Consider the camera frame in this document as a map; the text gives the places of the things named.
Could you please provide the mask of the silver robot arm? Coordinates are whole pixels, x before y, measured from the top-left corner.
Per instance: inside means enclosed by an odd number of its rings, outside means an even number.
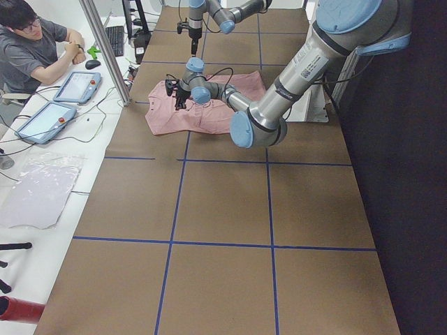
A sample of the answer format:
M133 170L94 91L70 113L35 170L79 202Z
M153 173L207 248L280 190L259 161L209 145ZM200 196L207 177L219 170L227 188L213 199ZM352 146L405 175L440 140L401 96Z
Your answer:
M406 48L412 13L412 1L320 1L309 37L259 101L231 84L206 80L205 64L198 57L188 60L182 78L166 80L165 90L175 97L178 110L189 98L200 105L223 101L235 112L230 121L232 141L243 148L269 147L286 136L283 115L335 59L352 52L374 56Z
M224 8L219 1L198 0L189 2L188 17L177 23L177 33L181 34L183 30L188 31L191 39L191 55L196 56L199 40L203 33L203 16L207 13L219 27L219 32L229 34L236 24L259 13L266 13L271 6L272 1L253 0L247 1L238 7L230 9Z

